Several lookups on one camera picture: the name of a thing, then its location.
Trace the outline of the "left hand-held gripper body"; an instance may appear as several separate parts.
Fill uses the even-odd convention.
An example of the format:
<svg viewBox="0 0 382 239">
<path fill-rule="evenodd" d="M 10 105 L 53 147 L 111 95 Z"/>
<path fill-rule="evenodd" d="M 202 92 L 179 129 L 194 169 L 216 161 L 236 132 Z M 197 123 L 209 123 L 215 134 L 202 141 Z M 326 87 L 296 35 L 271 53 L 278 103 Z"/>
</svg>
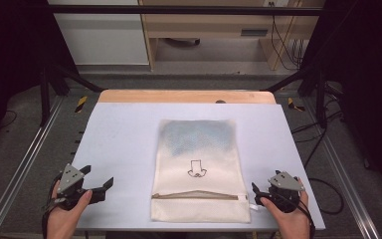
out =
<svg viewBox="0 0 382 239">
<path fill-rule="evenodd" d="M 64 210 L 73 209 L 87 191 L 83 189 L 84 177 L 79 169 L 67 164 L 61 172 L 61 176 L 57 178 L 56 183 L 51 187 L 48 210 L 52 211 L 55 207 Z"/>
</svg>

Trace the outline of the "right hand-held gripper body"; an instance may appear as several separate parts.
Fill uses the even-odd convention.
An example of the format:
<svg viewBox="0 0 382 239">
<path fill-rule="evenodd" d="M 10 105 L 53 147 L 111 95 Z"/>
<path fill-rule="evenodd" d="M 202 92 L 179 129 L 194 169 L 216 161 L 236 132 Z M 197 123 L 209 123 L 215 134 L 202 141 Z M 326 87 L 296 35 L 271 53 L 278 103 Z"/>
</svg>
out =
<svg viewBox="0 0 382 239">
<path fill-rule="evenodd" d="M 295 211 L 299 205 L 300 193 L 305 191 L 298 179 L 282 171 L 281 174 L 271 177 L 269 183 L 272 203 L 283 213 Z"/>
</svg>

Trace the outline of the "cream mesh laundry bag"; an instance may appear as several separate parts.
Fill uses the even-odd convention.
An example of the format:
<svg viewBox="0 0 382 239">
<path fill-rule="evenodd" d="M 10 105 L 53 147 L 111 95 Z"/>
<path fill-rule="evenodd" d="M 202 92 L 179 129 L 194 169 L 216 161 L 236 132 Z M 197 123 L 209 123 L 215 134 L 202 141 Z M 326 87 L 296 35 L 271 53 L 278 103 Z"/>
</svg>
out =
<svg viewBox="0 0 382 239">
<path fill-rule="evenodd" d="M 233 121 L 160 123 L 151 218 L 170 223 L 251 221 Z"/>
</svg>

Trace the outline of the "person's right hand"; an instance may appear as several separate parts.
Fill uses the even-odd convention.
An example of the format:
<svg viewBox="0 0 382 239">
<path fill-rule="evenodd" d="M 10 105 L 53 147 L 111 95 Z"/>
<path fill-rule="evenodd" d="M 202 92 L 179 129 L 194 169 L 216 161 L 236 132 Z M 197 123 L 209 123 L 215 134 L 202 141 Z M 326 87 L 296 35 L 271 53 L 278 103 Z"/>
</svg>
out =
<svg viewBox="0 0 382 239">
<path fill-rule="evenodd" d="M 283 239 L 310 239 L 310 221 L 302 211 L 283 213 L 267 198 L 261 201 L 277 221 Z"/>
</svg>

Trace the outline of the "person's left hand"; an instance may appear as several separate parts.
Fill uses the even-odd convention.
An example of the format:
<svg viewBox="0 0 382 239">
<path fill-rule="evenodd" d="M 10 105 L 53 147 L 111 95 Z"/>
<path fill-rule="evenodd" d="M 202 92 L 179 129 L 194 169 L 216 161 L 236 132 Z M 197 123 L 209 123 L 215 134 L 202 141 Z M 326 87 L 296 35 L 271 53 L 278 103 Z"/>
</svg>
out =
<svg viewBox="0 0 382 239">
<path fill-rule="evenodd" d="M 71 239 L 76 231 L 81 215 L 89 205 L 93 192 L 88 190 L 71 210 L 55 207 L 47 222 L 47 239 Z"/>
</svg>

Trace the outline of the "white table mat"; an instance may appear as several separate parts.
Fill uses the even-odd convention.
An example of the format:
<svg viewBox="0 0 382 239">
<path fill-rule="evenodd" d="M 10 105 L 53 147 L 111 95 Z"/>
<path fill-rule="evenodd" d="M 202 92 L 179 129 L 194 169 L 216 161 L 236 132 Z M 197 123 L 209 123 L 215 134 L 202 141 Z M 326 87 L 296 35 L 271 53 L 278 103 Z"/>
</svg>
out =
<svg viewBox="0 0 382 239">
<path fill-rule="evenodd" d="M 245 185 L 269 187 L 277 171 L 306 180 L 284 111 L 270 104 L 110 104 L 95 106 L 73 165 L 92 171 L 86 188 L 114 181 L 103 202 L 89 206 L 78 224 L 100 231 L 267 231 L 269 211 L 248 223 L 166 223 L 150 218 L 158 129 L 162 120 L 233 120 Z"/>
</svg>

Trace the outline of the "left yellow clamp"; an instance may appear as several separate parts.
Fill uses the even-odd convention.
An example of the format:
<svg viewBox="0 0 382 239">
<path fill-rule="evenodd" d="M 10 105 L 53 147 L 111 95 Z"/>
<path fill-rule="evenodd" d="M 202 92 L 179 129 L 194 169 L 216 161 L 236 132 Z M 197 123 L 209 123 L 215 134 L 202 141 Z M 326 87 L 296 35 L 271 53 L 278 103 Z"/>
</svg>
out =
<svg viewBox="0 0 382 239">
<path fill-rule="evenodd" d="M 88 97 L 87 96 L 82 96 L 79 101 L 78 101 L 78 104 L 76 106 L 76 109 L 75 109 L 75 113 L 80 113 L 87 101 Z"/>
</svg>

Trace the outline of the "black metal stand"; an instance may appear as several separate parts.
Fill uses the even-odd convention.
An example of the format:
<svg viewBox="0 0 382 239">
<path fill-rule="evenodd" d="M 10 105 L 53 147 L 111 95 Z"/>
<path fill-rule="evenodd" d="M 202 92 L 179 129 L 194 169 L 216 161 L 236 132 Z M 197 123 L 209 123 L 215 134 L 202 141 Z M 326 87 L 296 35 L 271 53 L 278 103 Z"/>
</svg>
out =
<svg viewBox="0 0 382 239">
<path fill-rule="evenodd" d="M 302 97 L 308 96 L 313 90 L 316 90 L 315 95 L 315 119 L 322 128 L 326 128 L 326 115 L 324 106 L 324 97 L 326 89 L 326 80 L 321 67 L 308 66 L 296 73 L 286 77 L 284 80 L 267 87 L 265 92 L 275 93 L 279 89 L 293 83 L 297 80 L 302 80 L 298 87 L 298 94 Z"/>
<path fill-rule="evenodd" d="M 103 91 L 103 88 L 82 78 L 78 73 L 69 71 L 60 65 L 50 65 L 44 67 L 40 72 L 42 107 L 42 119 L 40 126 L 43 126 L 51 117 L 49 86 L 52 86 L 58 96 L 65 96 L 69 92 L 69 87 L 65 82 L 65 78 L 71 79 L 95 93 L 101 93 Z"/>
</svg>

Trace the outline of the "wooden table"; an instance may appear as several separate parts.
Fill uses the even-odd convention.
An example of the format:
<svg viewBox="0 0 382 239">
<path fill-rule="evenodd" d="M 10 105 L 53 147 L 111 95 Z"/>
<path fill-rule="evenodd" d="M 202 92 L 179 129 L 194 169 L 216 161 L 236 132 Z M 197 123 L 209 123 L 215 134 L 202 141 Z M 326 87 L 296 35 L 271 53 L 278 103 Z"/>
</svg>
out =
<svg viewBox="0 0 382 239">
<path fill-rule="evenodd" d="M 105 90 L 99 103 L 217 103 L 227 104 L 269 104 L 276 99 L 270 92 L 260 91 L 197 91 L 197 90 Z"/>
</svg>

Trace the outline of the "white cabinet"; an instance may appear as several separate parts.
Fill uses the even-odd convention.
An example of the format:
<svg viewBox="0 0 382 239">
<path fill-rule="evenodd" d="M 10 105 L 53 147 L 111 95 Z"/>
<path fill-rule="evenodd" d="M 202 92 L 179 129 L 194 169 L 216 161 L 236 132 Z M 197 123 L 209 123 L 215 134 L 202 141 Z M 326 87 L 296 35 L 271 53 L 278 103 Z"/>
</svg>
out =
<svg viewBox="0 0 382 239">
<path fill-rule="evenodd" d="M 147 65 L 139 14 L 55 14 L 77 65 Z"/>
</svg>

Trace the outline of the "dark curtain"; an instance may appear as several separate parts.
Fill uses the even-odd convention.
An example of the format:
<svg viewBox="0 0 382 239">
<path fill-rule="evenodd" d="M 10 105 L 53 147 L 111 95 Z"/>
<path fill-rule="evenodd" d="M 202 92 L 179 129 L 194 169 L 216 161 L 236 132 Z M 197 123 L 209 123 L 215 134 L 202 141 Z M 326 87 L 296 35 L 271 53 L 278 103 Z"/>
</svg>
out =
<svg viewBox="0 0 382 239">
<path fill-rule="evenodd" d="M 343 88 L 342 108 L 382 174 L 382 0 L 325 0 L 303 63 Z"/>
<path fill-rule="evenodd" d="M 65 69 L 77 70 L 55 16 L 27 5 L 49 0 L 0 0 L 0 122 L 9 100 L 40 84 L 44 56 Z"/>
</svg>

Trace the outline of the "black curved object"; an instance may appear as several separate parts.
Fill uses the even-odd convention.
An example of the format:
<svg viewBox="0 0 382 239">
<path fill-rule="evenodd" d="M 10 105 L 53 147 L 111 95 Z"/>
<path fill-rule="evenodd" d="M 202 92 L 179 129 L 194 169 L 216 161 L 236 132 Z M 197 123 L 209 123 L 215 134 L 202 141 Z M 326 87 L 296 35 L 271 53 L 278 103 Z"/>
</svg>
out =
<svg viewBox="0 0 382 239">
<path fill-rule="evenodd" d="M 174 38 L 165 38 L 164 41 L 172 46 L 177 47 L 193 47 L 198 46 L 201 42 L 200 39 L 174 39 Z"/>
</svg>

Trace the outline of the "light wooden desk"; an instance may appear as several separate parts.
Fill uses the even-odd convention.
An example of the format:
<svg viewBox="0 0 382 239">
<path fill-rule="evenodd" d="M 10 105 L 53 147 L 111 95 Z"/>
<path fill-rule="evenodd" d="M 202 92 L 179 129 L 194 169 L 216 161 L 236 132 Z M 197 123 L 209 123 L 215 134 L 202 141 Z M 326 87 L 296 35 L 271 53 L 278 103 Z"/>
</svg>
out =
<svg viewBox="0 0 382 239">
<path fill-rule="evenodd" d="M 138 0 L 141 6 L 230 6 L 321 8 L 325 0 Z M 271 70 L 285 59 L 292 39 L 308 41 L 316 16 L 144 14 L 150 39 L 253 38 L 258 39 Z"/>
</svg>

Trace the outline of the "black horizontal bar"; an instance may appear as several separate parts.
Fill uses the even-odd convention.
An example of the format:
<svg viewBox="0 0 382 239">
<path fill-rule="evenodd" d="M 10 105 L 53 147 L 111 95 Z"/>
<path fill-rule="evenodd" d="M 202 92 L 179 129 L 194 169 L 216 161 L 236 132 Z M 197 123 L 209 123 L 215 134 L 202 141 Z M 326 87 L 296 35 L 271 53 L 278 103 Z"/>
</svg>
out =
<svg viewBox="0 0 382 239">
<path fill-rule="evenodd" d="M 230 6 L 49 5 L 52 13 L 320 16 L 322 8 Z"/>
</svg>

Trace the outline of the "silver metal rail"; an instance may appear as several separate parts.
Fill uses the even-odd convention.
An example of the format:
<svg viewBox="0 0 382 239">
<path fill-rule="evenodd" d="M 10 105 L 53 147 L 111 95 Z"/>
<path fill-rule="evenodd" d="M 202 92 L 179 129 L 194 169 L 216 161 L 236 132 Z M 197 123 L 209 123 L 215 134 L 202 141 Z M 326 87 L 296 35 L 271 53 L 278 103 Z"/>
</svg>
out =
<svg viewBox="0 0 382 239">
<path fill-rule="evenodd" d="M 376 226 L 371 219 L 367 209 L 359 196 L 349 174 L 343 167 L 339 156 L 331 143 L 331 140 L 326 135 L 325 131 L 317 126 L 316 130 L 322 134 L 320 144 L 325 152 L 326 159 L 330 165 L 331 170 L 337 180 L 341 189 L 341 193 L 347 206 L 349 207 L 352 216 L 357 224 L 357 227 L 364 239 L 380 239 L 380 235 Z"/>
<path fill-rule="evenodd" d="M 9 209 L 11 208 L 22 184 L 25 181 L 25 178 L 33 165 L 50 129 L 53 126 L 53 123 L 61 109 L 61 105 L 64 101 L 63 97 L 55 97 L 55 101 L 51 107 L 50 115 L 45 120 L 44 124 L 41 125 L 32 139 L 29 147 L 26 149 L 25 153 L 17 169 L 11 177 L 11 180 L 8 182 L 4 192 L 0 197 L 0 226 L 2 225 Z"/>
</svg>

